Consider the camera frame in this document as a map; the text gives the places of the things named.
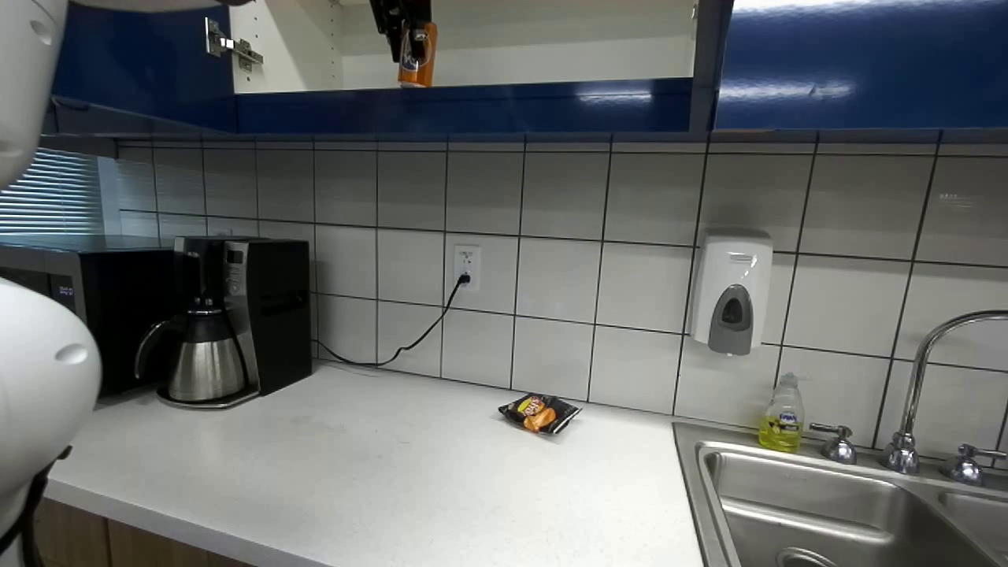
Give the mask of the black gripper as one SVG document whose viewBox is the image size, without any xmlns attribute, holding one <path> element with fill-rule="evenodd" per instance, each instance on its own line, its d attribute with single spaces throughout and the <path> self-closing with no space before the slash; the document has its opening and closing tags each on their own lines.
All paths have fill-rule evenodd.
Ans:
<svg viewBox="0 0 1008 567">
<path fill-rule="evenodd" d="M 401 64 L 401 40 L 407 30 L 430 23 L 430 0 L 367 0 L 378 31 L 386 38 L 390 59 Z"/>
</svg>

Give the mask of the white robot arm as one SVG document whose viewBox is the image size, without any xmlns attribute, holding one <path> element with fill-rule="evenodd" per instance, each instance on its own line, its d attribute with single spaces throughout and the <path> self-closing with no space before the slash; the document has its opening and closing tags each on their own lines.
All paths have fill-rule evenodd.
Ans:
<svg viewBox="0 0 1008 567">
<path fill-rule="evenodd" d="M 0 186 L 40 147 L 72 0 L 0 3 Z M 98 339 L 56 301 L 0 280 L 0 567 L 33 565 L 33 519 L 51 471 L 96 412 Z"/>
</svg>

